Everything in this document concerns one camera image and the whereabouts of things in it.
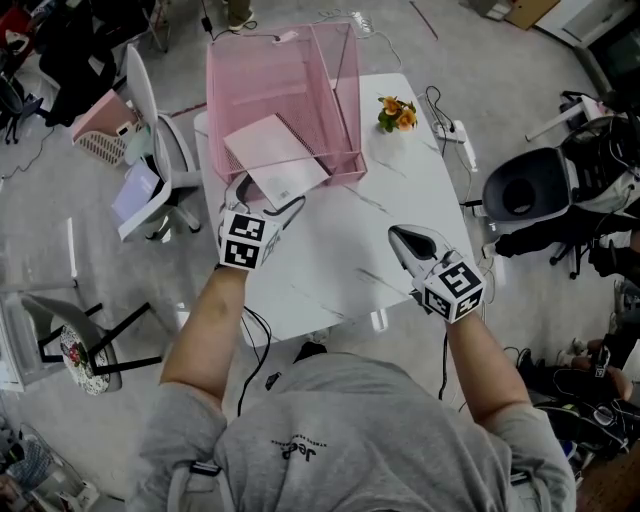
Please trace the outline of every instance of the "white paper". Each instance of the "white paper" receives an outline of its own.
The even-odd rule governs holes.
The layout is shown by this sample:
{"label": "white paper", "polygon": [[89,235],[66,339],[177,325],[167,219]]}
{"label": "white paper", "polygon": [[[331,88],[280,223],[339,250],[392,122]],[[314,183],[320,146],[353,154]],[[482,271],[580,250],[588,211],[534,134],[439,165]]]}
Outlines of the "white paper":
{"label": "white paper", "polygon": [[[224,142],[243,167],[253,168],[249,175],[276,209],[329,177],[276,115],[227,135]],[[294,158],[300,160],[264,165]]]}

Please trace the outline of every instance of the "cardboard box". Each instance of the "cardboard box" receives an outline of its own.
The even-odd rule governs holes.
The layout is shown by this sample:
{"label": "cardboard box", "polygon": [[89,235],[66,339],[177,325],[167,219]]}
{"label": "cardboard box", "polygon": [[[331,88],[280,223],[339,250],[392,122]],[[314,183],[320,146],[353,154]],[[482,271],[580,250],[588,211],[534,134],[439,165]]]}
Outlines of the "cardboard box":
{"label": "cardboard box", "polygon": [[558,3],[560,0],[516,0],[505,19],[522,30],[529,30]]}

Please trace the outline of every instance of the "gray chair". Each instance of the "gray chair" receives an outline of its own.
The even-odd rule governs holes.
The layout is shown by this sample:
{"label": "gray chair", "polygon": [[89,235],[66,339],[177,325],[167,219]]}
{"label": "gray chair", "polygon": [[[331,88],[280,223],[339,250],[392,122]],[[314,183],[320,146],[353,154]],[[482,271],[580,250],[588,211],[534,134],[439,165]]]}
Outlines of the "gray chair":
{"label": "gray chair", "polygon": [[[97,304],[87,311],[82,311],[77,306],[68,302],[27,294],[22,296],[21,302],[33,320],[35,334],[38,340],[38,351],[42,362],[64,362],[64,358],[61,355],[46,354],[45,347],[59,338],[63,334],[63,331],[71,332],[77,342],[82,344],[93,375],[110,375],[109,385],[106,389],[107,392],[117,391],[122,387],[120,372],[162,362],[162,357],[158,356],[118,363],[112,345],[113,340],[116,339],[119,334],[142,316],[142,314],[151,309],[148,302],[143,304],[111,330],[102,329],[89,318],[102,309],[102,304]],[[60,318],[65,325],[52,331],[51,323],[54,317]],[[102,360],[103,363],[106,364],[99,365],[97,364],[98,361],[96,361],[96,358],[101,351],[104,351],[102,352],[104,356]]]}

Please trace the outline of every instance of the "pink mesh basket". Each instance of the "pink mesh basket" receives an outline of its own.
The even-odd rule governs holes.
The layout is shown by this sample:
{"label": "pink mesh basket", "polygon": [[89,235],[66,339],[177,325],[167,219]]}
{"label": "pink mesh basket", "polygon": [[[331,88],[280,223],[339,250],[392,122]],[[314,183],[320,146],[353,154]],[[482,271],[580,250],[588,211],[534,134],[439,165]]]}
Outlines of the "pink mesh basket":
{"label": "pink mesh basket", "polygon": [[[287,39],[285,34],[297,36]],[[273,37],[280,36],[277,42]],[[226,147],[233,132],[277,115],[329,171],[325,184],[360,179],[360,83],[356,35],[349,23],[302,25],[210,44],[207,54],[209,146],[226,181],[247,170]],[[290,159],[257,162],[259,168]]]}

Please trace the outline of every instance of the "flower bouquet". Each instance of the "flower bouquet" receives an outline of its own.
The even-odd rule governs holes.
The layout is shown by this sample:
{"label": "flower bouquet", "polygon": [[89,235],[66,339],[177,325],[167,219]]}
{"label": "flower bouquet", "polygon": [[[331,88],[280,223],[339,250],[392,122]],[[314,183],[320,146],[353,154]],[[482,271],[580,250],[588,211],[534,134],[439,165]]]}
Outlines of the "flower bouquet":
{"label": "flower bouquet", "polygon": [[394,128],[401,132],[409,132],[418,126],[416,117],[416,107],[413,102],[405,103],[398,97],[387,96],[378,98],[382,103],[382,110],[378,114],[378,124],[380,128],[391,133]]}

